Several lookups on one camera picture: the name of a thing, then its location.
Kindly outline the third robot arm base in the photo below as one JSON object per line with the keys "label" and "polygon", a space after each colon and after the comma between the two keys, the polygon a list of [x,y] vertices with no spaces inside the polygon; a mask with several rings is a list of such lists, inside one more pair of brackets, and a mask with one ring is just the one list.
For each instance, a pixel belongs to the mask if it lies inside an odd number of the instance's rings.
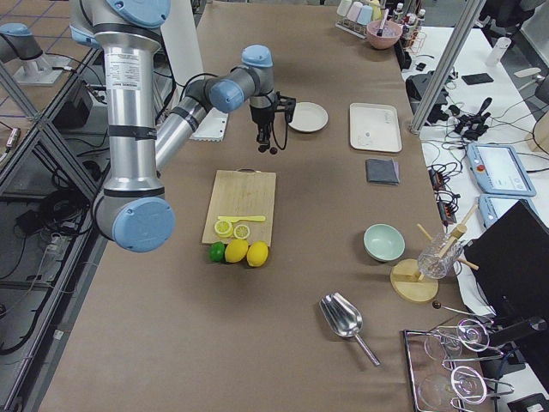
{"label": "third robot arm base", "polygon": [[14,60],[22,64],[13,74],[21,85],[50,87],[61,76],[61,72],[54,69],[60,60],[47,57],[30,29],[18,22],[1,26],[1,63]]}

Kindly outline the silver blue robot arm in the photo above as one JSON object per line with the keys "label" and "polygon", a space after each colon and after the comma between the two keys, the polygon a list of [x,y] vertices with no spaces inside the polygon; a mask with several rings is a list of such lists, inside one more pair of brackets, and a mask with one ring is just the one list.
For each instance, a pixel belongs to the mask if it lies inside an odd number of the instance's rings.
{"label": "silver blue robot arm", "polygon": [[245,102],[249,103],[252,121],[257,125],[256,142],[261,150],[270,148],[279,101],[271,51],[265,45],[249,45],[243,49],[241,61],[225,76],[194,80],[185,88],[183,98],[158,131],[157,170],[165,167],[212,109],[230,113]]}
{"label": "silver blue robot arm", "polygon": [[191,9],[172,16],[169,1],[73,1],[73,39],[104,52],[111,169],[94,201],[99,230],[120,247],[152,251],[172,235],[175,215],[165,199],[158,171],[215,108],[229,113],[245,102],[273,113],[273,59],[265,45],[249,45],[242,63],[227,75],[195,79],[167,119],[156,124],[154,54],[173,45],[177,35],[190,40],[192,58],[200,55]]}

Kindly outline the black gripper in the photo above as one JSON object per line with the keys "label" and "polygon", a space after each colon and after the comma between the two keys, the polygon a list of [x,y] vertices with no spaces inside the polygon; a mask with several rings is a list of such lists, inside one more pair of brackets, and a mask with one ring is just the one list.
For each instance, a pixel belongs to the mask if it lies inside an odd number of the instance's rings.
{"label": "black gripper", "polygon": [[275,100],[269,95],[250,97],[252,121],[257,125],[257,142],[270,143],[270,124],[275,118]]}

